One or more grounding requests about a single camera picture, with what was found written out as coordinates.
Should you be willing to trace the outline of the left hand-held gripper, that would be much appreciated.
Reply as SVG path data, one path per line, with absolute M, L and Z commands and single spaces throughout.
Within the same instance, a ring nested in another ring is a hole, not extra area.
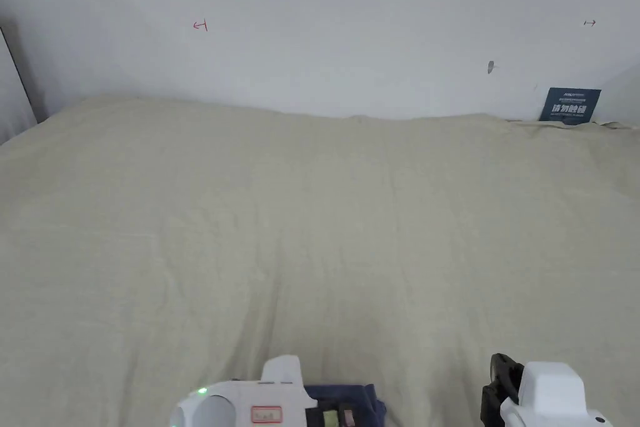
M 265 362 L 259 380 L 230 380 L 203 386 L 172 410 L 170 426 L 306 426 L 316 408 L 303 385 L 299 358 L 283 355 Z M 319 401 L 321 426 L 359 426 L 352 403 Z

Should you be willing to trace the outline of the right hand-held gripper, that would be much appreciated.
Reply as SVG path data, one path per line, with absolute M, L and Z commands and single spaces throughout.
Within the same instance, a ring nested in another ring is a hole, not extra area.
M 609 426 L 586 405 L 582 378 L 565 363 L 523 365 L 504 353 L 491 355 L 491 383 L 483 386 L 483 426 Z M 517 397 L 518 402 L 503 397 Z

